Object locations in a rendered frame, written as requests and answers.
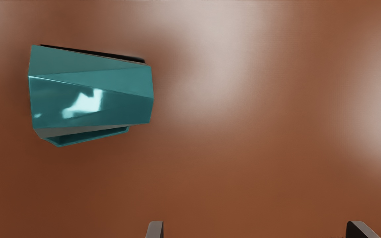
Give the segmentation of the teal faceted mug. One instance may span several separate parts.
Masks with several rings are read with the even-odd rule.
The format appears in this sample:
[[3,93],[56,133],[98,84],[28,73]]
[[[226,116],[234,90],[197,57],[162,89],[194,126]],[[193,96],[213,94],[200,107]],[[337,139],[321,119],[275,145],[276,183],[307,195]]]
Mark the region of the teal faceted mug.
[[33,129],[57,147],[125,134],[151,119],[145,63],[32,45],[28,85]]

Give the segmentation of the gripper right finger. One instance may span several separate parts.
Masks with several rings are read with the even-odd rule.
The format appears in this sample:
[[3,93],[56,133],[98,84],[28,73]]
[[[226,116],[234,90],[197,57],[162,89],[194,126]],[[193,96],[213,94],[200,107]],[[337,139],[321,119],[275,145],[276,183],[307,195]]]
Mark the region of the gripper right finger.
[[366,223],[360,220],[350,220],[346,225],[346,238],[381,238]]

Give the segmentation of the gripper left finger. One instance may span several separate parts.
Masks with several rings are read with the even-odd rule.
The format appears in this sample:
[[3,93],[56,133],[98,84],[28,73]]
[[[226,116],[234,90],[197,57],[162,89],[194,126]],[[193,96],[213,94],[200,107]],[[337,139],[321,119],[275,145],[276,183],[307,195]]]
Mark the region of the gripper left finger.
[[164,238],[163,221],[151,221],[148,225],[145,238]]

